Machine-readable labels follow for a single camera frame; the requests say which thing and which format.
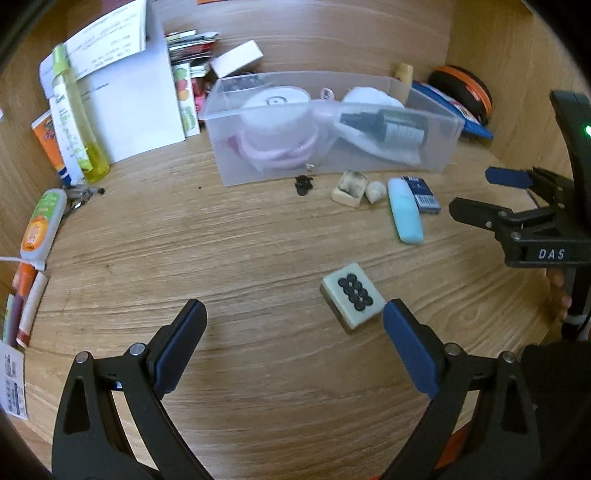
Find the yellow lotion bottle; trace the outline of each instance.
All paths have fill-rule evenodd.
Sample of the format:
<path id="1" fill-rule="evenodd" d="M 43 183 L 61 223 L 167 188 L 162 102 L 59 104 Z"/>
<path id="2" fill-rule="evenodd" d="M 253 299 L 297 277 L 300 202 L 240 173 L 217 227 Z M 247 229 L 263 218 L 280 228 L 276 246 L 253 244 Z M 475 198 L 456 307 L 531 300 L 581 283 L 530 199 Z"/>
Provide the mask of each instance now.
<path id="1" fill-rule="evenodd" d="M 53 49 L 53 75 L 51 86 L 58 116 L 54 115 L 53 121 L 61 123 L 84 178 L 90 183 L 99 181 L 111 168 L 90 127 L 63 43 Z"/>

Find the metal screw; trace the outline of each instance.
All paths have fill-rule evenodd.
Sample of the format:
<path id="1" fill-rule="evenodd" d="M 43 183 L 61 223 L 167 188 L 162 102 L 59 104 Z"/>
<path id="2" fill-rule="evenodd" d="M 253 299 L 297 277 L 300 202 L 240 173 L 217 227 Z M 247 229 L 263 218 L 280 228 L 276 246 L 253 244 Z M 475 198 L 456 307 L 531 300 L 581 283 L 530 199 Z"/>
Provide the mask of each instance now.
<path id="1" fill-rule="evenodd" d="M 83 364 L 88 360 L 88 357 L 90 357 L 88 352 L 80 352 L 78 355 L 76 355 L 76 363 Z"/>
<path id="2" fill-rule="evenodd" d="M 447 343 L 443 349 L 451 356 L 460 355 L 460 353 L 462 353 L 462 347 L 460 347 L 457 343 Z"/>
<path id="3" fill-rule="evenodd" d="M 503 352 L 501 358 L 508 364 L 512 364 L 517 361 L 517 358 L 512 352 Z"/>
<path id="4" fill-rule="evenodd" d="M 129 347 L 129 353 L 133 356 L 141 355 L 144 353 L 144 350 L 146 350 L 146 346 L 143 343 L 134 343 Z"/>

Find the wood grain surface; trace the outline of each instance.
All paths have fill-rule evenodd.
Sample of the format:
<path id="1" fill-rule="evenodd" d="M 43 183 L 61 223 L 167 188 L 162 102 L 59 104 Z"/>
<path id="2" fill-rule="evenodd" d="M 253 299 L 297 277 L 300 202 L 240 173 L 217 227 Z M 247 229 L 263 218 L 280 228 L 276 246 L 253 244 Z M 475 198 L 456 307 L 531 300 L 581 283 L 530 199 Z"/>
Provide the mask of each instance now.
<path id="1" fill-rule="evenodd" d="M 28 421 L 17 419 L 15 417 L 9 418 L 18 434 L 29 446 L 35 456 L 39 458 L 43 465 L 51 469 L 51 444 L 43 440 L 38 434 L 31 430 Z"/>
<path id="2" fill-rule="evenodd" d="M 40 20 L 0 73 L 0 255 L 17 255 L 22 236 L 42 193 L 59 184 L 55 169 L 31 123 L 49 110 L 39 82 L 39 64 L 66 39 L 60 1 Z M 4 318 L 16 264 L 0 263 L 0 316 Z"/>
<path id="3" fill-rule="evenodd" d="M 425 78 L 444 63 L 454 0 L 239 0 L 196 5 L 156 0 L 166 31 L 219 31 L 216 54 L 255 40 L 265 72 L 330 70 L 389 75 L 415 67 Z"/>
<path id="4" fill-rule="evenodd" d="M 491 233 L 447 212 L 455 196 L 531 208 L 523 192 L 486 184 L 497 163 L 460 144 L 444 174 L 424 175 L 443 210 L 423 216 L 420 246 L 400 243 L 386 202 L 331 201 L 336 175 L 316 177 L 306 197 L 293 179 L 223 187 L 206 134 L 115 164 L 106 194 L 66 221 L 48 259 L 25 360 L 29 425 L 51 441 L 77 352 L 101 358 L 148 342 L 197 298 L 208 327 L 164 405 L 215 478 L 379 475 L 427 399 L 381 321 L 345 333 L 320 280 L 357 261 L 384 297 L 478 355 L 539 342 L 549 323 L 542 272 L 507 268 Z"/>
<path id="5" fill-rule="evenodd" d="M 589 89 L 539 17 L 519 0 L 458 0 L 447 63 L 474 72 L 491 91 L 490 148 L 506 166 L 572 176 L 548 95 Z"/>

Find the stack of cards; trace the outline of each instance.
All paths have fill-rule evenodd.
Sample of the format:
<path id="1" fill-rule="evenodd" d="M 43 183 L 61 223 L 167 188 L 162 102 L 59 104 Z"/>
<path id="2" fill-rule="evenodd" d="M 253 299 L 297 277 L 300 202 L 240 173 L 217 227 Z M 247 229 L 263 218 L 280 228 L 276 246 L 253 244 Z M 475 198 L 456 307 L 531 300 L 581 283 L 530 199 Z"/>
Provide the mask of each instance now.
<path id="1" fill-rule="evenodd" d="M 197 30 L 169 33 L 166 43 L 171 63 L 191 63 L 191 66 L 209 63 L 218 35 L 218 32 L 198 33 Z"/>
<path id="2" fill-rule="evenodd" d="M 218 32 L 198 33 L 197 30 L 166 35 L 186 136 L 199 133 L 197 119 L 207 96 L 205 75 L 212 69 L 210 61 L 218 35 Z"/>

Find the green cap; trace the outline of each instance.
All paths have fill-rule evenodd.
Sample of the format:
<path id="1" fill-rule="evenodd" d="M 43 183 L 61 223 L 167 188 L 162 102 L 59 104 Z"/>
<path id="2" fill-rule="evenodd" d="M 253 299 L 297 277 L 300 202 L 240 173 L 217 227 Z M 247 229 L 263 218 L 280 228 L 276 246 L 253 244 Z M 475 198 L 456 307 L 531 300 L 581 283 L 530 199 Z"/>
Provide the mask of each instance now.
<path id="1" fill-rule="evenodd" d="M 70 68 L 68 61 L 68 52 L 63 43 L 56 45 L 51 53 L 53 58 L 53 76 L 57 77 L 61 72 Z"/>

